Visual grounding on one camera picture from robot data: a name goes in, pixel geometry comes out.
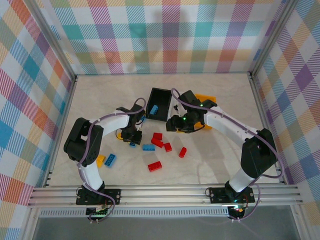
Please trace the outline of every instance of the red lego brick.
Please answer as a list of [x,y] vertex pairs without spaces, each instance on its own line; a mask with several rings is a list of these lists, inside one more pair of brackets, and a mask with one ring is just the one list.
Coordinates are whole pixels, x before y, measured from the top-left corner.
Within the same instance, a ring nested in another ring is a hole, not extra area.
[[161,140],[156,138],[152,138],[151,143],[158,146],[159,148],[162,148],[164,146],[164,143]]
[[162,169],[162,165],[160,161],[156,161],[154,163],[149,164],[148,168],[150,172],[153,172],[155,170]]
[[187,149],[183,147],[179,153],[179,157],[183,159],[186,155],[186,152],[187,152]]
[[154,139],[162,140],[162,133],[155,132],[155,133],[153,134],[153,138],[154,138]]
[[172,147],[171,147],[170,142],[165,143],[164,144],[164,148],[165,148],[166,152],[171,152],[172,151]]

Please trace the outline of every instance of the aluminum rail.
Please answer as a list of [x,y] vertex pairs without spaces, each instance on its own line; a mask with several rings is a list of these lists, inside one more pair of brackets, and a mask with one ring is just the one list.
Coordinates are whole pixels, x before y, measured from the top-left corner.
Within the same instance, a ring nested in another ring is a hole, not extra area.
[[[124,185],[108,186],[106,189],[121,189],[120,204],[116,207],[203,207],[234,206],[235,204],[210,204],[205,195],[209,187],[221,188],[223,184],[193,185]],[[302,197],[296,185],[281,183],[260,183],[260,206],[280,206],[302,204]],[[48,186],[33,190],[30,208],[70,208],[76,205],[76,190],[79,186]],[[258,189],[252,187],[255,199]]]

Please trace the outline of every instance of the black box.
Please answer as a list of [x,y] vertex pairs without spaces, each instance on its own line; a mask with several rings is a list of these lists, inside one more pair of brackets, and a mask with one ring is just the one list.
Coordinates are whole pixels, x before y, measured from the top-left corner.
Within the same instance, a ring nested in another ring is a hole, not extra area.
[[[145,117],[147,119],[166,122],[168,119],[171,97],[171,90],[153,87],[150,93],[148,104],[146,106]],[[150,114],[150,111],[154,105],[158,106],[158,111],[155,115],[152,115]]]

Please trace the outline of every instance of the plaid fabric backdrop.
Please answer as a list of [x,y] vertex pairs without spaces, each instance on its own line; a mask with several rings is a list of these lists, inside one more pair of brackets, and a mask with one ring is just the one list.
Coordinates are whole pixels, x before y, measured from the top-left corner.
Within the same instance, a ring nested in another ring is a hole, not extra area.
[[320,0],[300,0],[257,85],[285,172],[320,239]]
[[0,239],[16,239],[71,80],[22,0],[0,3]]
[[37,2],[75,72],[96,75],[247,72],[286,0]]

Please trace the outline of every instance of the vent grille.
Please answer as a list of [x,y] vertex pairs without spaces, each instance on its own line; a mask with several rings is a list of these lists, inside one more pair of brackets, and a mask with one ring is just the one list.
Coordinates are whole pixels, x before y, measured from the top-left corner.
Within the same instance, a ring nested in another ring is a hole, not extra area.
[[[207,207],[117,207],[110,217],[225,217],[225,206]],[[41,218],[76,218],[87,217],[85,208],[43,208]]]

